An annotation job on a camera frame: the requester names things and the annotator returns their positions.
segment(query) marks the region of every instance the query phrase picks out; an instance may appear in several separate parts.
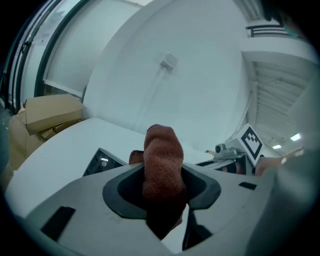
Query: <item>white panel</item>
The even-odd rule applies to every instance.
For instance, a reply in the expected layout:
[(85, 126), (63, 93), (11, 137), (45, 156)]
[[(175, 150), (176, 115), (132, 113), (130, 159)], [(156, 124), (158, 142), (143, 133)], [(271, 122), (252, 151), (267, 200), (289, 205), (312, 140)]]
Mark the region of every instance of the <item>white panel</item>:
[(256, 0), (234, 0), (248, 21), (261, 18), (261, 4)]
[(301, 134), (306, 149), (320, 148), (320, 71), (311, 79), (308, 88), (288, 111), (292, 123)]
[(281, 154), (267, 145), (262, 147), (261, 154), (264, 155), (265, 158), (278, 158), (281, 156)]
[(250, 96), (248, 72), (246, 67), (247, 66), (245, 65), (244, 60), (242, 60), (237, 98), (235, 101), (233, 114), (229, 117), (229, 125), (227, 126), (228, 129), (226, 129), (224, 133), (227, 138), (241, 127), (243, 120), (246, 119), (246, 113), (249, 105), (253, 101), (253, 94)]
[(297, 65), (297, 66), (283, 66), (275, 63), (265, 63), (265, 62), (255, 62), (255, 66), (257, 68), (268, 69), (272, 71), (282, 72), (284, 75), (292, 75), (294, 77), (298, 76), (303, 80), (309, 80), (310, 76), (312, 76), (316, 69), (316, 64), (309, 64), (309, 65)]
[(94, 0), (86, 5), (59, 43), (46, 79), (82, 93), (104, 47), (139, 9), (112, 0)]
[(284, 114), (286, 114), (289, 109), (289, 106), (285, 101), (281, 101), (277, 97), (272, 97), (270, 94), (263, 91), (259, 91), (258, 93), (258, 103), (272, 106)]
[(60, 90), (63, 90), (63, 91), (65, 91), (65, 92), (68, 92), (68, 93), (70, 93), (70, 94), (76, 95), (76, 96), (78, 96), (78, 97), (80, 97), (80, 98), (83, 96), (83, 92), (78, 92), (78, 91), (76, 91), (76, 90), (70, 89), (69, 87), (65, 87), (65, 86), (63, 86), (63, 85), (57, 84), (57, 83), (52, 82), (52, 81), (47, 80), (47, 79), (44, 80), (44, 84), (45, 84), (45, 85), (52, 86), (52, 87), (55, 87), (55, 88), (58, 88), (58, 89), (60, 89)]
[(291, 38), (251, 37), (243, 39), (240, 49), (247, 60), (266, 62), (297, 69), (319, 65), (316, 50), (311, 44)]
[(145, 5), (149, 4), (150, 2), (152, 2), (153, 0), (124, 0), (124, 1), (138, 4), (141, 6), (145, 6)]
[(283, 80), (288, 84), (297, 85), (300, 88), (304, 88), (307, 85), (307, 81), (301, 79), (299, 77), (299, 73), (297, 75), (286, 74), (283, 71), (272, 70), (272, 69), (265, 69), (265, 68), (256, 68), (256, 73), (258, 76), (266, 77), (266, 78), (273, 78), (274, 80)]
[(292, 95), (293, 100), (296, 100), (298, 96), (304, 91), (304, 88), (299, 88), (283, 81), (271, 81), (271, 82), (259, 82), (259, 86), (269, 90), (272, 89), (277, 95), (285, 93), (285, 95)]
[[(26, 99), (34, 97), (39, 64), (46, 49), (47, 43), (59, 25), (62, 17), (65, 16), (78, 2), (79, 0), (63, 0), (53, 9), (53, 11), (40, 26), (37, 34), (34, 37), (34, 41), (30, 46), (30, 50), (25, 61), (21, 79), (21, 102), (24, 103)], [(60, 16), (60, 19), (56, 19), (58, 12), (61, 12), (60, 15), (58, 15)]]
[(263, 17), (261, 19), (250, 20), (248, 22), (248, 27), (251, 27), (251, 26), (262, 26), (262, 25), (279, 25), (279, 22), (277, 22), (274, 19), (272, 19), (271, 21), (267, 21)]
[(16, 54), (16, 56), (14, 56), (13, 63), (12, 63), (12, 69), (11, 69), (11, 73), (10, 73), (10, 79), (9, 79), (9, 101), (11, 102), (11, 99), (12, 99), (12, 97), (11, 97), (12, 96), (12, 86), (13, 86), (13, 82), (14, 82), (14, 87), (13, 87), (13, 102), (14, 102), (14, 104), (16, 102), (16, 83), (17, 83), (18, 69), (19, 69), (19, 65), (20, 65), (20, 61), (21, 61), (21, 57), (19, 57), (19, 56), (21, 56), (21, 55)]
[[(98, 118), (79, 122), (48, 140), (23, 162), (14, 172), (6, 199), (13, 212), (25, 218), (58, 190), (81, 178), (98, 148), (107, 149), (127, 163), (133, 150), (143, 150), (144, 140), (142, 134)], [(211, 158), (208, 153), (182, 147), (185, 163)]]
[[(128, 20), (119, 33), (132, 23)], [(171, 1), (138, 26), (114, 63), (108, 55), (119, 42), (113, 41), (116, 37), (110, 41), (92, 73), (84, 104), (94, 115), (136, 132), (144, 134), (156, 123), (168, 125), (194, 149), (212, 149), (241, 124), (235, 120), (231, 127), (231, 116), (236, 105), (243, 113), (248, 101), (237, 102), (245, 26), (231, 0)], [(160, 66), (166, 52), (178, 59), (172, 72)]]
[[(13, 59), (13, 62), (12, 62), (12, 67), (11, 67), (11, 73), (10, 73), (10, 80), (9, 80), (9, 94), (11, 94), (12, 92), (12, 85), (13, 85), (13, 77), (14, 77), (14, 72), (15, 72), (15, 66), (16, 66), (16, 61), (18, 60), (18, 57), (19, 56), (22, 56), (20, 53), (20, 50), (21, 50), (21, 47), (22, 45), (25, 43), (25, 41), (28, 39), (28, 37), (30, 36), (30, 34), (33, 32), (33, 30), (35, 29), (36, 27), (36, 19), (38, 18), (38, 15), (44, 11), (44, 9), (48, 9), (52, 4), (54, 3), (51, 2), (48, 6), (47, 6), (47, 3), (45, 3), (40, 9), (39, 11), (36, 13), (36, 15), (32, 18), (31, 22), (29, 23), (29, 25), (27, 26), (27, 28), (25, 29), (24, 33), (23, 33), (23, 36), (21, 37), (21, 40), (17, 46), (17, 49), (16, 49), (16, 52), (15, 52), (15, 55), (14, 55), (14, 59)], [(16, 70), (16, 73), (15, 73), (15, 76), (17, 77), (17, 74), (18, 74), (18, 67), (19, 67), (19, 62), (18, 62), (18, 65), (17, 65), (17, 70)], [(14, 78), (14, 90), (16, 90), (16, 77)]]

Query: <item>towel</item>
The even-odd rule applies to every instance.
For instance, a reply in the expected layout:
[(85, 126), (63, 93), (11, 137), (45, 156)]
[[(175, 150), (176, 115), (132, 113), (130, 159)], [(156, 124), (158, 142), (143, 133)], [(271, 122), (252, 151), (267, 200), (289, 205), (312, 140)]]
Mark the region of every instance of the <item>towel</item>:
[(144, 151), (134, 150), (129, 164), (144, 163), (142, 196), (146, 223), (163, 239), (182, 223), (187, 190), (181, 176), (182, 146), (171, 127), (155, 124), (145, 136)]

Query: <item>black slot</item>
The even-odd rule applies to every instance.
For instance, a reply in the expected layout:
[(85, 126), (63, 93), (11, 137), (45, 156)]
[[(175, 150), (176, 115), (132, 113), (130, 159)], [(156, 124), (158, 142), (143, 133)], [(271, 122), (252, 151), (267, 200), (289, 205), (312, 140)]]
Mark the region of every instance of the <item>black slot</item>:
[(249, 190), (255, 190), (257, 185), (249, 183), (249, 182), (241, 182), (239, 184), (239, 186), (240, 187), (244, 187), (244, 188), (249, 189)]
[(202, 225), (197, 224), (195, 214), (190, 208), (188, 222), (182, 242), (182, 250), (185, 251), (193, 246), (196, 246), (197, 244), (201, 243), (211, 236), (212, 233), (208, 229), (206, 229)]
[(70, 221), (75, 209), (61, 206), (42, 227), (41, 231), (54, 241), (57, 241)]
[(86, 168), (83, 176), (102, 173), (122, 166), (124, 165), (115, 160), (114, 157), (111, 157), (110, 155), (107, 155), (106, 153), (98, 149), (98, 151), (90, 161), (88, 167)]
[(209, 160), (209, 161), (197, 163), (196, 166), (205, 167), (205, 166), (212, 165), (212, 164), (214, 164), (216, 162), (217, 162), (216, 160)]
[[(144, 171), (144, 165), (139, 165), (109, 180), (103, 187), (104, 202), (122, 218), (145, 219), (147, 217), (142, 195)], [(215, 179), (192, 170), (186, 165), (181, 169), (181, 176), (186, 186), (191, 209), (209, 208), (221, 193), (221, 186)]]

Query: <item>cardboard box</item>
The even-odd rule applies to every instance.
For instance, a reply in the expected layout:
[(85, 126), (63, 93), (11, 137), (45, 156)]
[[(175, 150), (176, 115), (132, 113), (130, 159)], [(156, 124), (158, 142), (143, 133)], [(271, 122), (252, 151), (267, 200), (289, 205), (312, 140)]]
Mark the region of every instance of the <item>cardboard box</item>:
[(39, 136), (41, 137), (41, 139), (47, 141), (47, 140), (51, 139), (53, 136), (55, 136), (56, 134), (62, 132), (63, 130), (67, 129), (70, 126), (75, 125), (78, 122), (80, 122), (80, 119), (76, 119), (76, 120), (72, 120), (72, 121), (69, 121), (69, 122), (62, 123), (62, 124), (60, 124), (58, 126), (49, 128), (49, 129), (44, 130), (44, 131), (41, 131), (39, 133)]
[(16, 171), (44, 141), (35, 134), (29, 135), (26, 129), (26, 113), (22, 112), (11, 117), (9, 121), (8, 143), (9, 164)]
[(69, 94), (29, 98), (25, 104), (26, 129), (33, 135), (65, 122), (79, 120), (84, 105)]

